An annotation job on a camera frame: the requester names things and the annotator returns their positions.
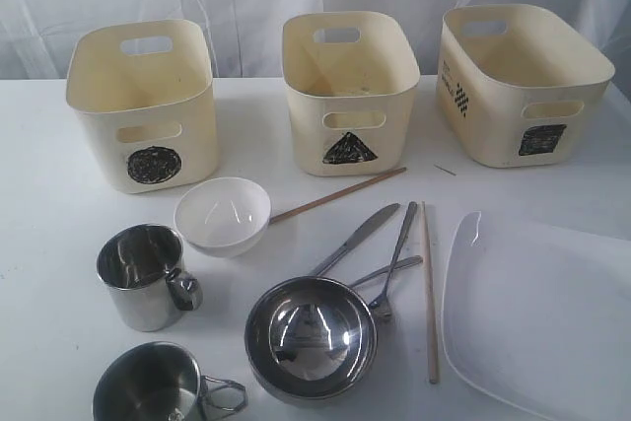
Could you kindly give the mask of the white plastic bowl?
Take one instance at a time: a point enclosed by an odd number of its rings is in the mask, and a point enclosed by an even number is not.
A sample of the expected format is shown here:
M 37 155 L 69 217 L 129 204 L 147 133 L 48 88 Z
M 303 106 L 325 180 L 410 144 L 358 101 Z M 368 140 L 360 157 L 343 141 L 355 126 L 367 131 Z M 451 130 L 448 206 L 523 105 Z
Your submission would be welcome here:
M 271 199 L 258 183 L 235 176 L 195 185 L 174 212 L 177 231 L 214 257 L 232 258 L 256 245 L 271 217 Z

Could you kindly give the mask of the cream bin with square mark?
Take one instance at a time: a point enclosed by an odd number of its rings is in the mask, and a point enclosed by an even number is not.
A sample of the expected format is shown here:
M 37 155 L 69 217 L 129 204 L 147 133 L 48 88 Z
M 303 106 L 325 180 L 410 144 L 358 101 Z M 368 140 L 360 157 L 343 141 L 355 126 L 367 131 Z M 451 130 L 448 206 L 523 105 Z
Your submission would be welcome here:
M 567 160 L 614 74 L 599 49 L 545 8 L 465 6 L 443 17 L 437 102 L 484 166 Z

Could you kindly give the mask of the stainless steel table knife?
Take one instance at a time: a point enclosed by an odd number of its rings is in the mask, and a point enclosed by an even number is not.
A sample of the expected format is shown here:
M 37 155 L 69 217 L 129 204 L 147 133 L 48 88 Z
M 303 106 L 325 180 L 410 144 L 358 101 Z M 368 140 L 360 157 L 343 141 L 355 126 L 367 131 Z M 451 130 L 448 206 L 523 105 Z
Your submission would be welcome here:
M 312 270 L 310 276 L 320 276 L 328 271 L 334 264 L 336 264 L 341 258 L 348 254 L 351 250 L 356 248 L 371 234 L 378 230 L 389 218 L 391 218 L 400 208 L 399 203 L 389 204 L 364 221 L 354 233 L 329 257 L 323 260 L 314 270 Z

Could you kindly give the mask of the cream bin with circle mark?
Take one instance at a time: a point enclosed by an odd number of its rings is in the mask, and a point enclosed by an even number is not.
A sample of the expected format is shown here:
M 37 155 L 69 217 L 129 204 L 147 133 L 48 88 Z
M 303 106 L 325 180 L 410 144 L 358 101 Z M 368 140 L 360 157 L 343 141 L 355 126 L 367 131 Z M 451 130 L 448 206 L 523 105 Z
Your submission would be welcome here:
M 212 66 L 203 31 L 191 21 L 84 35 L 71 57 L 66 102 L 118 191 L 191 184 L 218 167 Z

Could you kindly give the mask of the small thin pin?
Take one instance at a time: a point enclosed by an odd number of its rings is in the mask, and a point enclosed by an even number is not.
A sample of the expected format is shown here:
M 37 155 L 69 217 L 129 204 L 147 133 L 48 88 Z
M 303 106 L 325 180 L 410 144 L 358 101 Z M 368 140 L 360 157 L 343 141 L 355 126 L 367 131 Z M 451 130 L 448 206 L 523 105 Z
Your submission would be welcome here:
M 448 169 L 445 169 L 445 168 L 443 168 L 443 167 L 441 167 L 441 166 L 439 166 L 439 165 L 436 165 L 436 164 L 435 164 L 435 165 L 434 165 L 434 167 L 435 167 L 436 169 L 438 169 L 438 170 L 440 170 L 440 171 L 444 172 L 444 173 L 447 173 L 448 175 L 457 176 L 457 174 L 456 174 L 455 172 L 452 172 L 452 171 L 450 171 L 450 170 L 448 170 Z

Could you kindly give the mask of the cream bin with triangle mark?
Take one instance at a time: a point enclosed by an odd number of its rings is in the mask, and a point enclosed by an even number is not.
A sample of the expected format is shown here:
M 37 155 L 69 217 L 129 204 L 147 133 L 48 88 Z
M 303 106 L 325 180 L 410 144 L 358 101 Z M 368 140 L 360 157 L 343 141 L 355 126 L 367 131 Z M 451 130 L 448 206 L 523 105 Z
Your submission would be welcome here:
M 294 158 L 303 171 L 371 175 L 398 164 L 421 74 L 393 17 L 294 17 L 282 31 L 282 71 Z

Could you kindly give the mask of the stainless steel bowl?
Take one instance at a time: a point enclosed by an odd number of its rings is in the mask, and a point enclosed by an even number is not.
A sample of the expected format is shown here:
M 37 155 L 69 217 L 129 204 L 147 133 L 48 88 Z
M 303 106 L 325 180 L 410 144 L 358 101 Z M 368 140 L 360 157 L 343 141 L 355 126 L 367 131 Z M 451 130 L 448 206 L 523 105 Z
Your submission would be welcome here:
M 296 277 L 270 288 L 245 323 L 254 377 L 291 404 L 319 403 L 356 386 L 370 372 L 378 343 L 362 297 L 325 277 Z

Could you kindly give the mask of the stainless steel spoon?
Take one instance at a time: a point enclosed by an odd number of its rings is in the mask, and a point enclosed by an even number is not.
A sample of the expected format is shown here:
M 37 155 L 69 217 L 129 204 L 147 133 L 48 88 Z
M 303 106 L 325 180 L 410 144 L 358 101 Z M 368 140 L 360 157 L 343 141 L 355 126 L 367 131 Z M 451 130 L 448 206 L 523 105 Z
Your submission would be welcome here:
M 388 300 L 388 287 L 394 268 L 398 262 L 399 255 L 408 238 L 410 228 L 418 211 L 418 203 L 410 201 L 407 205 L 405 216 L 401 224 L 397 242 L 395 244 L 393 256 L 387 270 L 386 280 L 381 292 L 369 303 L 369 308 L 374 318 L 379 322 L 389 322 L 392 318 L 392 309 Z

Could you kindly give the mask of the dark wooden chopstick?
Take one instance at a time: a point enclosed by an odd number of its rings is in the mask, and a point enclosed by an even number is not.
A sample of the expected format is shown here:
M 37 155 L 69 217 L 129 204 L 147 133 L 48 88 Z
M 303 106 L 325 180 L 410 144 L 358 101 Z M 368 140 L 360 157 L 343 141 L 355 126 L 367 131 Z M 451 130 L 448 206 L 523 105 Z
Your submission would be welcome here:
M 348 186 L 346 188 L 343 188 L 341 190 L 338 190 L 336 192 L 328 194 L 328 195 L 326 195 L 324 197 L 316 199 L 314 201 L 311 201 L 311 202 L 308 202 L 306 204 L 303 204 L 303 205 L 301 205 L 301 206 L 299 206 L 297 208 L 294 208 L 294 209 L 282 212 L 280 214 L 277 214 L 277 215 L 275 215 L 275 216 L 270 218 L 269 223 L 270 224 L 276 224 L 276 223 L 279 223 L 279 222 L 284 221 L 286 219 L 295 217 L 295 216 L 300 215 L 302 213 L 305 213 L 305 212 L 307 212 L 307 211 L 309 211 L 311 209 L 314 209 L 314 208 L 316 208 L 318 206 L 324 205 L 326 203 L 329 203 L 329 202 L 337 200 L 337 199 L 339 199 L 341 197 L 344 197 L 344 196 L 346 196 L 348 194 L 357 192 L 357 191 L 362 190 L 362 189 L 364 189 L 366 187 L 369 187 L 371 185 L 374 185 L 376 183 L 379 183 L 381 181 L 384 181 L 386 179 L 394 177 L 396 175 L 401 175 L 401 174 L 405 173 L 406 171 L 407 171 L 407 167 L 401 167 L 401 168 L 398 168 L 398 169 L 395 169 L 395 170 L 391 170 L 391 171 L 388 171 L 388 172 L 380 174 L 380 175 L 376 175 L 374 177 L 371 177 L 369 179 L 363 180 L 363 181 L 361 181 L 359 183 L 353 184 L 351 186 Z

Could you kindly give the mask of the light wooden chopstick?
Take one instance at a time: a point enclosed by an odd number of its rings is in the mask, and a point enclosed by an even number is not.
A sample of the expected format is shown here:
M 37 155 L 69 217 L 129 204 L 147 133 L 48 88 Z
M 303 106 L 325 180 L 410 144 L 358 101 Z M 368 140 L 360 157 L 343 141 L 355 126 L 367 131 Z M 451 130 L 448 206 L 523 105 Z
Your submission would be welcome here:
M 423 232 L 424 244 L 423 264 L 425 268 L 428 380 L 431 385 L 437 385 L 440 382 L 439 344 L 433 288 L 431 241 L 429 235 L 426 204 L 424 201 L 421 202 L 421 230 Z

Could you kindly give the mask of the white square plate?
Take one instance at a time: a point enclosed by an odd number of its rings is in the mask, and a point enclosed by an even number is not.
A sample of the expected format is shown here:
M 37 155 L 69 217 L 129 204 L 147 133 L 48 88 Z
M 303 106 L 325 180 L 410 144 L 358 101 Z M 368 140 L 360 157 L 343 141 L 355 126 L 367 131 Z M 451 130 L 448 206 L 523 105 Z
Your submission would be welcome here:
M 630 244 L 474 211 L 446 269 L 449 364 L 547 420 L 630 416 Z

